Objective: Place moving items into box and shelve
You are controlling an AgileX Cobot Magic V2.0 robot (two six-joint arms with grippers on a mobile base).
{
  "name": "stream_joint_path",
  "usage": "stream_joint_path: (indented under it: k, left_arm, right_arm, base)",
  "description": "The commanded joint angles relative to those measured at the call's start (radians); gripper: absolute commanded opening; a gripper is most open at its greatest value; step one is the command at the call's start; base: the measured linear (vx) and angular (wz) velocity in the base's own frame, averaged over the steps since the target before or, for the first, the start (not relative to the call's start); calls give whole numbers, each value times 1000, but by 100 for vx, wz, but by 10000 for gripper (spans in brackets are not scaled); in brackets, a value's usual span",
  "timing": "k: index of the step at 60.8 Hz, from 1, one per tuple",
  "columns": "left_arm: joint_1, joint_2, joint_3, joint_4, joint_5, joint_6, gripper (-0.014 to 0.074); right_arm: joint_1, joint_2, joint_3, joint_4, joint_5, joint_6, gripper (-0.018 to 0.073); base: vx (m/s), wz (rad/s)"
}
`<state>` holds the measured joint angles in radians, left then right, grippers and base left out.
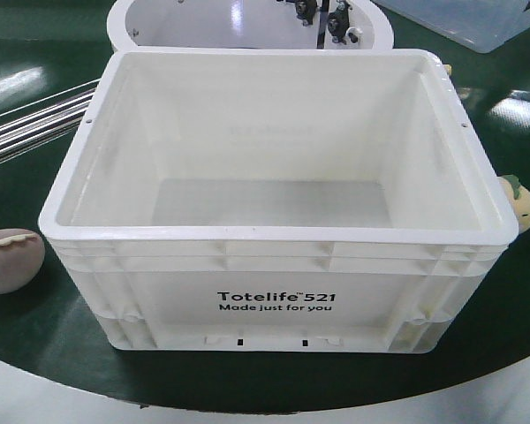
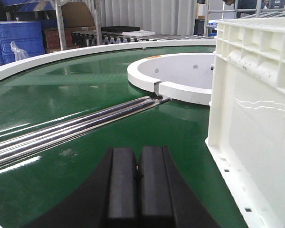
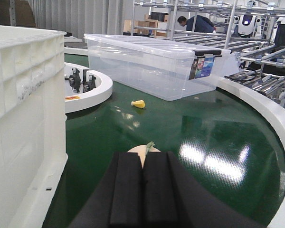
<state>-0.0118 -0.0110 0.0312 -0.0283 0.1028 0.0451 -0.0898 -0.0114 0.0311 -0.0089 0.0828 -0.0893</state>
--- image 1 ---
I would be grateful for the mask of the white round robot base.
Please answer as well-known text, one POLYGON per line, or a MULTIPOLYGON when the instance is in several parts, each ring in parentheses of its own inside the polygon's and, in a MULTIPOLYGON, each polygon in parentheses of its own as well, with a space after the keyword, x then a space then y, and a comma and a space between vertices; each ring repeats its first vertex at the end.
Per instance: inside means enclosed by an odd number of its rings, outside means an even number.
POLYGON ((107 18, 115 51, 138 48, 392 49, 371 1, 117 1, 107 18))

